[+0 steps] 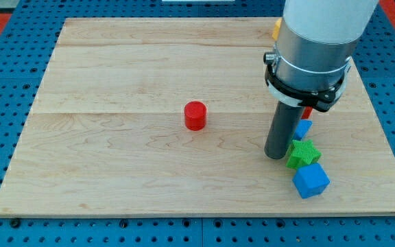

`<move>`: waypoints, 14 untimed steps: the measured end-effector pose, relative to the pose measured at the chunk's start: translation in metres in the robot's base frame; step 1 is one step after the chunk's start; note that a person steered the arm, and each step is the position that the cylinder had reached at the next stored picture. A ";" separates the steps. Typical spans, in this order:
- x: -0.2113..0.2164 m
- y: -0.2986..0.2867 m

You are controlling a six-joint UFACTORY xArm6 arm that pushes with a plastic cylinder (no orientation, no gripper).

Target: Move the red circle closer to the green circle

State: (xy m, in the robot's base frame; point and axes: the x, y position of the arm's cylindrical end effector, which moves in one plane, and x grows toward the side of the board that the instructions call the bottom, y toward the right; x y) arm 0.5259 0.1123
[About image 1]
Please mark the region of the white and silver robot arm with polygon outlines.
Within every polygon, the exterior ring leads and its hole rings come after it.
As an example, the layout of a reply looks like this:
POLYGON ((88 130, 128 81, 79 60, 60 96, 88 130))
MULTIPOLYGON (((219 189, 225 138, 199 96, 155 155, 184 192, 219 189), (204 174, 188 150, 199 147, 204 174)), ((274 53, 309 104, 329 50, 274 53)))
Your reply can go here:
POLYGON ((270 71, 298 91, 325 91, 344 74, 378 0, 286 0, 270 71))

